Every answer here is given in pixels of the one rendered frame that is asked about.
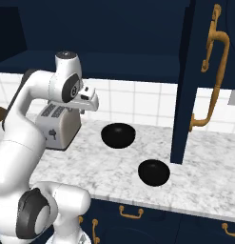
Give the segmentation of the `large black bowl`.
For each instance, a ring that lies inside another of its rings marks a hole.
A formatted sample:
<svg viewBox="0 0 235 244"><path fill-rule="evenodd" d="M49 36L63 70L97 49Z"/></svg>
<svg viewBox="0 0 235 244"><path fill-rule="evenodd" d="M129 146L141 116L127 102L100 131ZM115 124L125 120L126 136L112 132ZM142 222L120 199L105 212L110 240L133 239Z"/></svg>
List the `large black bowl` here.
<svg viewBox="0 0 235 244"><path fill-rule="evenodd" d="M136 131L129 124L112 123L101 130L104 143L112 149L124 149L135 140Z"/></svg>

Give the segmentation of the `navy open wall cabinet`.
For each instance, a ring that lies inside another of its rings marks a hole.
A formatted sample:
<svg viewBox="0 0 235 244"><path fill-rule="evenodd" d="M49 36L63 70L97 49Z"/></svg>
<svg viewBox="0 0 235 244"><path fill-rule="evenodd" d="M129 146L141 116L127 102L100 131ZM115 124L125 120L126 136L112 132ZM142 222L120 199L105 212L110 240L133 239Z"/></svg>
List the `navy open wall cabinet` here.
<svg viewBox="0 0 235 244"><path fill-rule="evenodd" d="M78 54L85 78L176 83L189 0L0 0L0 72L55 70Z"/></svg>

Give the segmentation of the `silver toaster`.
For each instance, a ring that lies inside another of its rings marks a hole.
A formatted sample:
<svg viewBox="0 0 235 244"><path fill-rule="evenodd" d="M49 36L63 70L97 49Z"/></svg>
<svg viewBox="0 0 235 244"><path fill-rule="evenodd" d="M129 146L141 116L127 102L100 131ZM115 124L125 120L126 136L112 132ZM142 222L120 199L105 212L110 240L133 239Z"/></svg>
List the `silver toaster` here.
<svg viewBox="0 0 235 244"><path fill-rule="evenodd" d="M48 103L35 119L36 126L46 138L46 148L65 151L81 129L78 109Z"/></svg>

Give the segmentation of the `navy open cabinet door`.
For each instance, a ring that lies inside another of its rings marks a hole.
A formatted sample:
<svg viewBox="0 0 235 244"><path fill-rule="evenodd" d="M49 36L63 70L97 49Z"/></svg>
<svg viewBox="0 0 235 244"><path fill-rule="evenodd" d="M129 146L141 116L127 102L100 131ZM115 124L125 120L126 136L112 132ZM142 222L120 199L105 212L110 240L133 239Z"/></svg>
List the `navy open cabinet door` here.
<svg viewBox="0 0 235 244"><path fill-rule="evenodd" d="M189 5L185 9L181 45L179 50L180 73L178 79L175 116L173 123L173 134L170 152L170 162L174 164L183 163L189 121L191 116L191 107L189 105L191 95L188 91L191 88L191 86L188 84L188 81L186 79L186 72L188 71L187 59L190 46L195 6L196 0L189 0Z"/></svg>

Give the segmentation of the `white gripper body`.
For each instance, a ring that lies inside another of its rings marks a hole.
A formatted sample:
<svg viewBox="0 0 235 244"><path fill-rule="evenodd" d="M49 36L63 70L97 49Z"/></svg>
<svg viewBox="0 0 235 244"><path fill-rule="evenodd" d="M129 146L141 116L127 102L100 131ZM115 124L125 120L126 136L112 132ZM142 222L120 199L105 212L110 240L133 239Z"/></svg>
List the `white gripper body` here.
<svg viewBox="0 0 235 244"><path fill-rule="evenodd" d="M98 95L95 93L92 97L86 95L77 95L69 102L69 106L74 109L96 112L99 108Z"/></svg>

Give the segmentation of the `small black bowl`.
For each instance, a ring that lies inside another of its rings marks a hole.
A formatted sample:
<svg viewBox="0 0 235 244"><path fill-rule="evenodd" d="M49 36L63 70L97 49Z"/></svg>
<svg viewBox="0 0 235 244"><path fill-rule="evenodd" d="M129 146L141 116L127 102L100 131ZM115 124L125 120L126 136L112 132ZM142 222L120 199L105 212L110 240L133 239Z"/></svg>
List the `small black bowl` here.
<svg viewBox="0 0 235 244"><path fill-rule="evenodd" d="M145 184L151 187L159 187L168 181L170 170L164 162L148 159L139 165L138 175Z"/></svg>

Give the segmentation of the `navy closed wall cabinet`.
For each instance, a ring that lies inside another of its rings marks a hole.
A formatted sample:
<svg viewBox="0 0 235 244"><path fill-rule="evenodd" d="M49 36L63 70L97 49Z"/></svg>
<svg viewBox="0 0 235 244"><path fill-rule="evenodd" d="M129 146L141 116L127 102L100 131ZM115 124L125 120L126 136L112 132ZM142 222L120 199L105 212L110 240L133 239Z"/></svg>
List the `navy closed wall cabinet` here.
<svg viewBox="0 0 235 244"><path fill-rule="evenodd" d="M198 25L198 31L202 37L200 45L201 60L206 57L206 39L214 5L221 6L222 11L218 19L217 30L224 31L230 39L229 53L225 68L223 89L235 90L235 0L197 0L194 24Z"/></svg>

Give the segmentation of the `navy wide drawer front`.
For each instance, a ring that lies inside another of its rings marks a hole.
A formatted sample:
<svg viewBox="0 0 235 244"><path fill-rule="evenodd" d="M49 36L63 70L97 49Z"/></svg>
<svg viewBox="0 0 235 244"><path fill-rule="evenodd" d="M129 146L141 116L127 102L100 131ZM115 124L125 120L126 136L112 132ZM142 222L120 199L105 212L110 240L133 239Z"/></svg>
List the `navy wide drawer front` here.
<svg viewBox="0 0 235 244"><path fill-rule="evenodd" d="M144 213L140 219L120 216L119 206L125 214ZM175 244L182 216L151 208L125 205L105 200L92 199L88 210L90 220L96 218L96 235L100 244Z"/></svg>

